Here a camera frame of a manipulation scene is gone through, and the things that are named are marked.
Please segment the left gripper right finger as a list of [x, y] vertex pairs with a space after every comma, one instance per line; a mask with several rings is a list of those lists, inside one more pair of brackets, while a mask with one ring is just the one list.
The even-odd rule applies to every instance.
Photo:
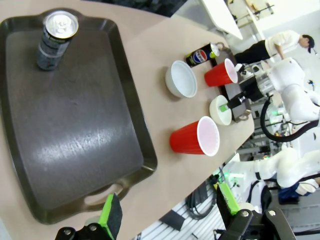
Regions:
[[258, 213], [254, 209], [241, 208], [226, 183], [216, 188], [216, 204], [225, 230], [220, 240], [295, 240], [285, 215], [279, 208]]

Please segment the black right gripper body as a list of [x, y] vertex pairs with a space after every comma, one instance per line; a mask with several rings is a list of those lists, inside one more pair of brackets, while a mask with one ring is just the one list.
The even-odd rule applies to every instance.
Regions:
[[239, 86], [244, 92], [245, 97], [253, 102], [256, 102], [263, 98], [263, 94], [260, 92], [257, 80], [254, 76], [241, 81]]

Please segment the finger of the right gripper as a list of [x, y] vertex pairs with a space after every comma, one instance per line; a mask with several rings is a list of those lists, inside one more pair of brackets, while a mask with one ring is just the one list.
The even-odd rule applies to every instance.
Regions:
[[242, 63], [237, 63], [235, 65], [235, 70], [237, 71], [237, 73], [240, 75], [240, 76], [245, 76], [247, 74], [247, 71], [246, 71], [246, 67], [244, 64]]
[[231, 110], [234, 109], [238, 106], [240, 106], [244, 101], [246, 100], [245, 96], [235, 96], [234, 98], [232, 98], [230, 101], [228, 101], [227, 103], [220, 105], [219, 106], [219, 110], [221, 112], [226, 112], [227, 110]]

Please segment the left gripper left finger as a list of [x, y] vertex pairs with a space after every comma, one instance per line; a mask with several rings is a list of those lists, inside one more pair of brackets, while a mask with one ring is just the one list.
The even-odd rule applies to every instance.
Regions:
[[122, 223], [123, 212], [116, 193], [109, 194], [97, 222], [85, 225], [80, 230], [62, 227], [56, 240], [116, 240]]

